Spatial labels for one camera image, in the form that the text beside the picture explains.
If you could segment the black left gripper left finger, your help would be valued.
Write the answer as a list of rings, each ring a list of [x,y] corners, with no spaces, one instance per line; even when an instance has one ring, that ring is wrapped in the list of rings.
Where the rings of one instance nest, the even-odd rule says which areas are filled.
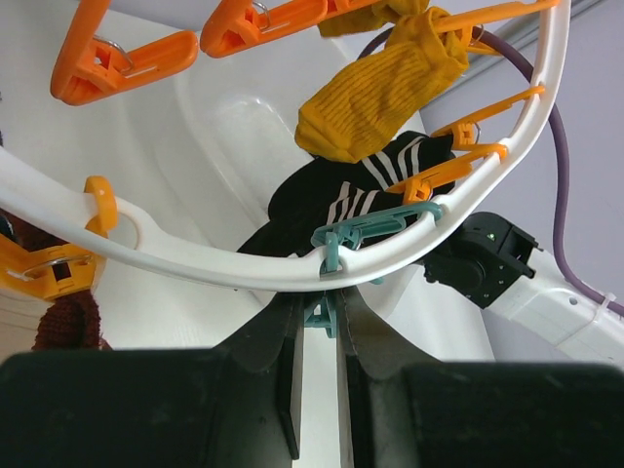
[[[38,351],[1,367],[5,467],[289,467],[304,298],[205,349]]]

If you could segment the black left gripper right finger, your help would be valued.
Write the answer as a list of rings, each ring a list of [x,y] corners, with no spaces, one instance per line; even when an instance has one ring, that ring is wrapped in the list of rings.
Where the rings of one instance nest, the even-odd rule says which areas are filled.
[[[345,467],[619,467],[623,373],[609,365],[442,362],[335,294]]]

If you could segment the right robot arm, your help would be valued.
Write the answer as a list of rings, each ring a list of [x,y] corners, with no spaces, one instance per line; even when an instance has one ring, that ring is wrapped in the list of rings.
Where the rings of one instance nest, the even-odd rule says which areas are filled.
[[[499,214],[474,213],[421,259],[427,281],[536,333],[568,357],[623,365],[623,318],[568,282],[555,258]]]

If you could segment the teal clothes clip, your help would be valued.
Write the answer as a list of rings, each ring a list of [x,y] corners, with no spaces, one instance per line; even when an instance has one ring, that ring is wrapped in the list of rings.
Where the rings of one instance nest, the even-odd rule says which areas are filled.
[[[430,213],[435,220],[444,215],[443,208],[433,202],[418,202],[386,209],[370,214],[362,214],[317,228],[311,237],[313,247],[324,247],[325,258],[321,264],[321,275],[339,272],[342,269],[339,248],[356,251],[369,239],[391,236],[408,227],[408,219],[418,220]],[[303,315],[304,327],[324,329],[328,338],[336,338],[337,314],[334,294],[323,292],[309,305]]]

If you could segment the white round sock hanger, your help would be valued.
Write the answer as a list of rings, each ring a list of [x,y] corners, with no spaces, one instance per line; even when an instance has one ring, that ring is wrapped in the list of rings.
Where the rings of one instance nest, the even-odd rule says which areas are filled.
[[[157,274],[234,289],[309,292],[360,285],[390,274],[438,247],[528,155],[544,130],[566,58],[571,4],[555,1],[540,14],[539,54],[532,91],[513,132],[475,150],[483,163],[464,170],[447,196],[354,217],[318,229],[316,249],[300,259],[244,255],[200,246],[163,231],[143,209],[118,199],[116,209],[135,226],[128,248],[87,230],[96,199],[74,192],[1,153],[1,205],[9,212],[93,254]]]

